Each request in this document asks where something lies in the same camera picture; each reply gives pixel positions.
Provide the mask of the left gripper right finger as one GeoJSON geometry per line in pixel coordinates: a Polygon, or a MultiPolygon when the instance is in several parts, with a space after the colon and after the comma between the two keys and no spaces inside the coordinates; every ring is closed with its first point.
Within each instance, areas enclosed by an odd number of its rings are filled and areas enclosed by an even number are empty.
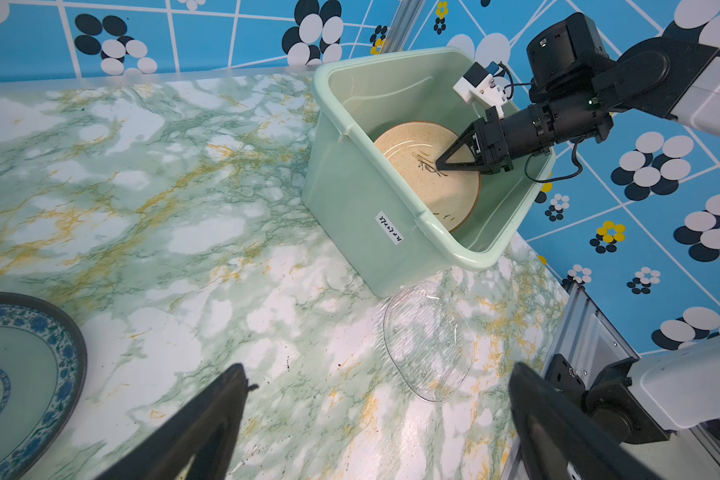
{"type": "Polygon", "coordinates": [[[530,479],[656,479],[528,365],[508,382],[512,419],[530,479]]]}

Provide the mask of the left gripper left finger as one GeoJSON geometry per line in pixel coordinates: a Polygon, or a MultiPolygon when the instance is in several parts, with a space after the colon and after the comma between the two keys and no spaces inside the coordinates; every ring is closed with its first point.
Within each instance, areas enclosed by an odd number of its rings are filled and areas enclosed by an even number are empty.
{"type": "Polygon", "coordinates": [[[233,364],[105,472],[101,479],[223,479],[248,394],[257,389],[233,364]]]}

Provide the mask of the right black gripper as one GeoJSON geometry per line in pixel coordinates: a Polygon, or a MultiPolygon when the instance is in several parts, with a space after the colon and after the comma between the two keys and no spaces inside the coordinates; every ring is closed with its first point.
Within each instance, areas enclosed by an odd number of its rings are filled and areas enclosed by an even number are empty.
{"type": "Polygon", "coordinates": [[[510,172],[513,169],[503,131],[503,119],[498,108],[485,111],[485,117],[475,120],[473,133],[460,135],[438,157],[438,171],[478,171],[483,175],[510,172]]]}

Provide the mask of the beige bamboo print plate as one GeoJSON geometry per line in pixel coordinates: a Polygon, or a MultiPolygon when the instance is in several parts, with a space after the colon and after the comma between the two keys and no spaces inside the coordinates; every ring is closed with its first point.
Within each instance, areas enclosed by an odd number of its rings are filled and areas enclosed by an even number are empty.
{"type": "Polygon", "coordinates": [[[481,189],[477,172],[436,169],[436,160],[456,139],[453,131],[441,125],[417,121],[394,126],[375,140],[375,146],[450,232],[471,215],[481,189]]]}

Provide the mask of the light green plastic bin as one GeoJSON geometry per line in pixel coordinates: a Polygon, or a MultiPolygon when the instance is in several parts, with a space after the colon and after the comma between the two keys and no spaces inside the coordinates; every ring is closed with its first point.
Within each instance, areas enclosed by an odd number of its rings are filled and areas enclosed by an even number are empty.
{"type": "Polygon", "coordinates": [[[455,90],[472,64],[436,48],[315,72],[320,111],[302,199],[376,295],[494,265],[553,170],[550,151],[494,175],[437,167],[480,115],[455,90]]]}

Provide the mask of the blue patterned small plate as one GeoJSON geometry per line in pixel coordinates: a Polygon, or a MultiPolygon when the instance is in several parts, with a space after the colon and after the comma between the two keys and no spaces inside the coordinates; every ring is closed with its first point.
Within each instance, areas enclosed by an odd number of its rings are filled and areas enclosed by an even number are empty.
{"type": "Polygon", "coordinates": [[[68,422],[87,373],[82,333],[60,308],[0,292],[0,479],[19,479],[68,422]]]}

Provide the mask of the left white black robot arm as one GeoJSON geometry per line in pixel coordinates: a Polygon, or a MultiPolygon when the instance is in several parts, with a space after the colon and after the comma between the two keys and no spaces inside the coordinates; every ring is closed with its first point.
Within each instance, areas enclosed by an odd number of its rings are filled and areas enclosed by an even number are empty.
{"type": "MultiPolygon", "coordinates": [[[[254,385],[234,364],[147,440],[102,473],[104,479],[225,476],[254,385]]],[[[532,479],[651,479],[622,451],[635,434],[666,434],[720,419],[720,335],[693,346],[607,366],[578,402],[551,376],[522,362],[509,381],[511,411],[532,479]]]]}

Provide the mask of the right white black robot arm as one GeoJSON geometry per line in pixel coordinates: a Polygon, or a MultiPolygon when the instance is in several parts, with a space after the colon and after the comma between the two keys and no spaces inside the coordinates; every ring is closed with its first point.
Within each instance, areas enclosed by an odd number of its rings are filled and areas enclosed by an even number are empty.
{"type": "Polygon", "coordinates": [[[486,107],[437,158],[440,172],[509,172],[515,160],[567,141],[607,139],[613,114],[639,110],[720,137],[720,48],[660,36],[612,60],[594,21],[575,13],[528,45],[530,105],[512,115],[493,70],[474,62],[454,85],[486,107]]]}

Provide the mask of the clear glass plate right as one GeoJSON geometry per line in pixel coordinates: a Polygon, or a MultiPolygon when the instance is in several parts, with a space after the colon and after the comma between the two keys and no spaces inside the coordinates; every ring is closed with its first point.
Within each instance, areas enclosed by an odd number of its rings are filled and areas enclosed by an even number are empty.
{"type": "Polygon", "coordinates": [[[420,399],[442,403],[469,375],[474,334],[451,294],[423,281],[392,296],[384,309],[385,350],[405,385],[420,399]]]}

